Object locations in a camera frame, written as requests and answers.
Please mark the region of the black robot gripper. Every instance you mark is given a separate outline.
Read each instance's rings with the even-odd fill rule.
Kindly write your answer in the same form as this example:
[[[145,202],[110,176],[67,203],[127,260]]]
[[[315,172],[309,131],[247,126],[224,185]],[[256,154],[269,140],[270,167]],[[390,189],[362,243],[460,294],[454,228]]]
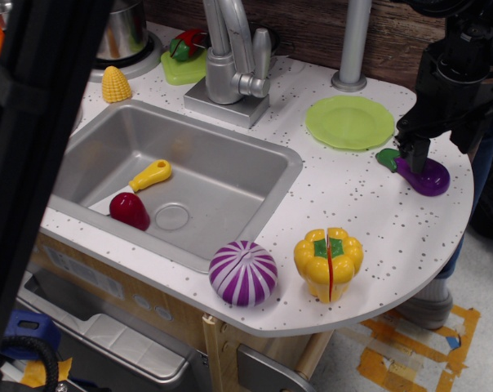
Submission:
[[[421,56],[416,103],[397,124],[400,157],[414,173],[426,163],[430,141],[450,132],[463,154],[480,142],[493,119],[493,57],[484,45],[435,42]]]

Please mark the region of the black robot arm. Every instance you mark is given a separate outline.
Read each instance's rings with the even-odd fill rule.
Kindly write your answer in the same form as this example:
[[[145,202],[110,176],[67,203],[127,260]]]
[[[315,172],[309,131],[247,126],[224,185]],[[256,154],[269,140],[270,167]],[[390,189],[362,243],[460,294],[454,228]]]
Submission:
[[[445,35],[423,51],[415,105],[398,121],[400,155],[420,173],[433,138],[448,131],[463,154],[493,119],[493,1],[409,1],[423,16],[443,18]]]

